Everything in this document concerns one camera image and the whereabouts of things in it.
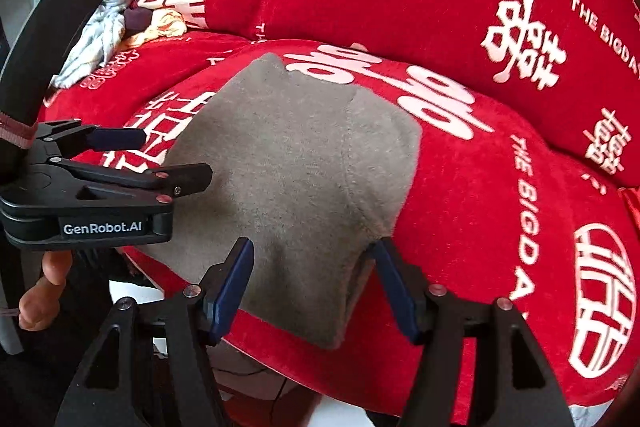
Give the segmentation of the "person's left hand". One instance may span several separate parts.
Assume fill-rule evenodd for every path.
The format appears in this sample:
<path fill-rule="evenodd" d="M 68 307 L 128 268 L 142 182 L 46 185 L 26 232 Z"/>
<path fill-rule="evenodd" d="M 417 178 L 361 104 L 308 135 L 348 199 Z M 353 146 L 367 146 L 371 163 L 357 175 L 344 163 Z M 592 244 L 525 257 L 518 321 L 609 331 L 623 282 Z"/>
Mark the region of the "person's left hand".
<path fill-rule="evenodd" d="M 21 329 L 38 332 L 53 323 L 60 312 L 60 299 L 72 264 L 71 251 L 48 251 L 43 255 L 43 276 L 26 291 L 18 305 Z"/>

